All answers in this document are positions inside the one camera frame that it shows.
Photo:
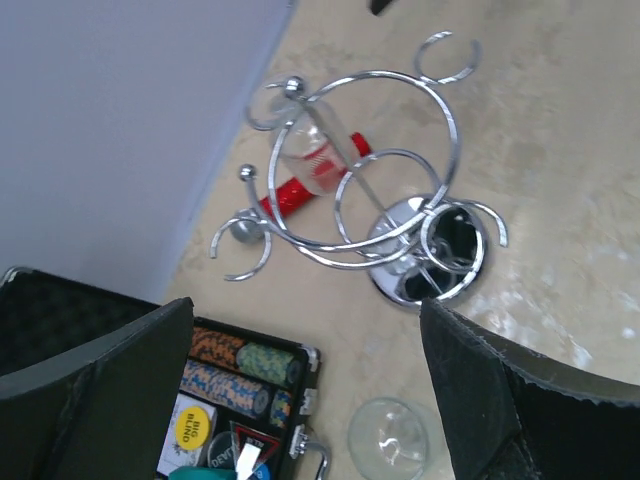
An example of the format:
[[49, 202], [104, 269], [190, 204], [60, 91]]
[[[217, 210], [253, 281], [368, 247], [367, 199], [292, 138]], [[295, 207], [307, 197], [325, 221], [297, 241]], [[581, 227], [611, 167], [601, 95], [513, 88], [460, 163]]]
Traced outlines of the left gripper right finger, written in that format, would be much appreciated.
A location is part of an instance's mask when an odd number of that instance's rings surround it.
[[458, 479], [636, 479], [639, 388], [425, 299], [422, 344]]

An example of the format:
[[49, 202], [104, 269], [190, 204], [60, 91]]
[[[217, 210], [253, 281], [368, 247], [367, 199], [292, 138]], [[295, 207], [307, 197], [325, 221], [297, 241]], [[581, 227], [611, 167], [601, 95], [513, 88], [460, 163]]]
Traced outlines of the yellow big blind button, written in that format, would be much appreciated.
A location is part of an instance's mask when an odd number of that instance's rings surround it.
[[206, 442], [211, 429], [208, 413], [199, 406], [183, 410], [175, 425], [175, 439], [184, 450], [195, 450]]

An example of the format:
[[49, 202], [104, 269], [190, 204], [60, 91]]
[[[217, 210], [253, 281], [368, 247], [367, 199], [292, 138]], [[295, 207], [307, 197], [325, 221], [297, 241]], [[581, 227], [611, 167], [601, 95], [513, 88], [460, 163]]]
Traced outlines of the teal plastic piece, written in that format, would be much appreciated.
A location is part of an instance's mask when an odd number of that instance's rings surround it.
[[209, 467], [184, 466], [171, 472], [169, 480], [236, 480], [234, 470]]

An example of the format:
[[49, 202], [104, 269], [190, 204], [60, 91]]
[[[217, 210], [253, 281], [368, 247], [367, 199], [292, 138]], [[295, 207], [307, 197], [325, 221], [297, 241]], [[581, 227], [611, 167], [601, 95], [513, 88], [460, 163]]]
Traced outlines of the playing card deck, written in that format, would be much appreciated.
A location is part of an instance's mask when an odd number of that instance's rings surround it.
[[156, 472], [168, 477], [180, 467], [200, 467], [205, 463], [216, 425], [213, 405], [179, 393], [176, 397]]

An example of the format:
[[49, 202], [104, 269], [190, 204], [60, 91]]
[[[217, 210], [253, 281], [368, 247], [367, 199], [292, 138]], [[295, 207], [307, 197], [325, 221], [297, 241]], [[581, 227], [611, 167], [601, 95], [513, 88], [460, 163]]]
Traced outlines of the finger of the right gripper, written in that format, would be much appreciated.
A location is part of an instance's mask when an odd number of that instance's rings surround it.
[[373, 15], [381, 15], [395, 0], [370, 0], [369, 10]]

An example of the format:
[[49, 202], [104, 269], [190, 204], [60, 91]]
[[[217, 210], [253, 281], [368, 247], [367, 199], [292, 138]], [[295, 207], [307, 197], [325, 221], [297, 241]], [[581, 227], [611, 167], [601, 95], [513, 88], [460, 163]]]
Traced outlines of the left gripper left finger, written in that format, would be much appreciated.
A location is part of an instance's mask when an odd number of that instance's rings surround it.
[[2, 478], [153, 478], [193, 323], [177, 299], [2, 375]]

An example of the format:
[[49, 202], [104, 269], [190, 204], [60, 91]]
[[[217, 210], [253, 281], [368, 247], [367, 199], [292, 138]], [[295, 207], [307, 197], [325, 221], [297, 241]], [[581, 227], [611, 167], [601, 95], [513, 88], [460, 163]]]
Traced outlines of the black poker chip case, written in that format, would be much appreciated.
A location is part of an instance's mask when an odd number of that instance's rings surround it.
[[[164, 305], [27, 267], [1, 278], [1, 377], [109, 334]], [[178, 393], [216, 408], [212, 439], [231, 422], [276, 437], [278, 451], [251, 476], [291, 479], [298, 460], [317, 453], [318, 478], [330, 471], [327, 446], [308, 420], [318, 397], [320, 351], [194, 313]]]

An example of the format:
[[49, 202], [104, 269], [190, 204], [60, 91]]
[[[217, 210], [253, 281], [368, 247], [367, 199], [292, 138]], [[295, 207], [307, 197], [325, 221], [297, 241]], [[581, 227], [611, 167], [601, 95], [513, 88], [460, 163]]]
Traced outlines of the triangular all in marker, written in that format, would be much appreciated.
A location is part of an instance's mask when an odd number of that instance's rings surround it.
[[237, 422], [230, 427], [236, 478], [249, 479], [278, 451], [280, 441]]

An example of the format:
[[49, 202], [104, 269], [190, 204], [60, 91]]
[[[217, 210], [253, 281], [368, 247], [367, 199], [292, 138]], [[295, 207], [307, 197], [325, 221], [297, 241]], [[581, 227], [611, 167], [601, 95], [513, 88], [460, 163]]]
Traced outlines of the dealer button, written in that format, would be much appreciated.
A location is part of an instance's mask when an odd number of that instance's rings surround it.
[[235, 469], [234, 447], [230, 431], [221, 432], [211, 440], [206, 454], [206, 461], [207, 466], [212, 469]]

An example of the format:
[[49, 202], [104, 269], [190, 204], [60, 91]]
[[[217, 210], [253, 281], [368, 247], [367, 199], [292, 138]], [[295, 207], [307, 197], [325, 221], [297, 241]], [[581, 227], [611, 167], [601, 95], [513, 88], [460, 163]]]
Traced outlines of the red glitter bottle stopper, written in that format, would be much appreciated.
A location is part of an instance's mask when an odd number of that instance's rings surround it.
[[[369, 142], [361, 133], [354, 132], [351, 139], [361, 157], [372, 152]], [[282, 217], [293, 214], [314, 198], [315, 195], [309, 192], [295, 177], [290, 178], [276, 189], [276, 199]]]

